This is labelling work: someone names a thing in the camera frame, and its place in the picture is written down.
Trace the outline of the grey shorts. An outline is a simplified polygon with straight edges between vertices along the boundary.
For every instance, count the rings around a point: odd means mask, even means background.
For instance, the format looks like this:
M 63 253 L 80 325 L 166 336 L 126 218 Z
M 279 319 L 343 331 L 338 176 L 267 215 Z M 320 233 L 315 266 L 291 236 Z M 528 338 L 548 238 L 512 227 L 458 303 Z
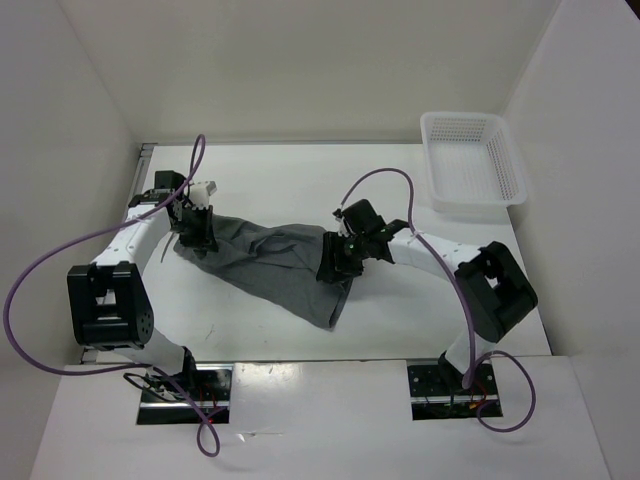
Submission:
M 198 269 L 320 329 L 335 327 L 352 282 L 328 284 L 316 279 L 324 228 L 306 224 L 265 227 L 221 215 L 213 217 L 212 225 L 218 251 L 197 255 L 179 241 L 173 251 Z

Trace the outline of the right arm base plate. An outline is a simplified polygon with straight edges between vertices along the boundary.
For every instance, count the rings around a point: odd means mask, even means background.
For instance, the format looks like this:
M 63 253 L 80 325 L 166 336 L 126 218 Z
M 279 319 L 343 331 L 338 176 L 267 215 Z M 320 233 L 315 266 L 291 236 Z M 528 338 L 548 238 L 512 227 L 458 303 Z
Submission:
M 473 385 L 463 390 L 455 369 L 441 367 L 436 359 L 407 363 L 412 418 L 450 420 L 502 417 L 493 367 L 482 364 L 475 373 Z

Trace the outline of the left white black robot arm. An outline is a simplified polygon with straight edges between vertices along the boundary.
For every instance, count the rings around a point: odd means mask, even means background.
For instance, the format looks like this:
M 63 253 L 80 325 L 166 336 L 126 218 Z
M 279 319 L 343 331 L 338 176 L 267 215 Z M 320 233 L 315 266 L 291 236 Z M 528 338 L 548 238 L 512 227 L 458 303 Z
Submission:
M 205 181 L 185 187 L 184 181 L 172 170 L 156 173 L 153 188 L 130 200 L 126 225 L 105 250 L 67 274 L 77 343 L 147 365 L 147 380 L 156 394 L 180 400 L 198 391 L 196 362 L 188 348 L 155 327 L 142 274 L 169 233 L 199 258 L 218 249 L 210 202 L 216 184 Z

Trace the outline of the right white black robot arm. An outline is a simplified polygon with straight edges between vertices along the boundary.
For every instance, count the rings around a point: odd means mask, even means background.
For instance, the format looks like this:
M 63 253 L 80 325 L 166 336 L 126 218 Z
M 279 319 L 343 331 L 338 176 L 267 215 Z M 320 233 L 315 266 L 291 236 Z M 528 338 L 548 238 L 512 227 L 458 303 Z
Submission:
M 441 355 L 440 385 L 460 393 L 494 347 L 538 305 L 538 297 L 509 248 L 463 244 L 418 231 L 406 220 L 385 221 L 367 200 L 338 209 L 336 232 L 323 236 L 317 279 L 345 283 L 382 260 L 439 276 L 452 283 L 466 331 Z

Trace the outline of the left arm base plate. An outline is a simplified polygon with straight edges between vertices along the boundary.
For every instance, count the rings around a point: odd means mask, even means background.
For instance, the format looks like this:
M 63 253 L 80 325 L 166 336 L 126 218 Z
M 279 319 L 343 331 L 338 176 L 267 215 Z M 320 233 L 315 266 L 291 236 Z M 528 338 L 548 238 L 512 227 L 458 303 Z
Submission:
M 232 364 L 200 363 L 191 384 L 175 377 L 213 424 L 227 424 L 233 380 Z M 200 417 L 168 380 L 149 373 L 125 373 L 124 379 L 141 392 L 138 425 L 198 424 Z

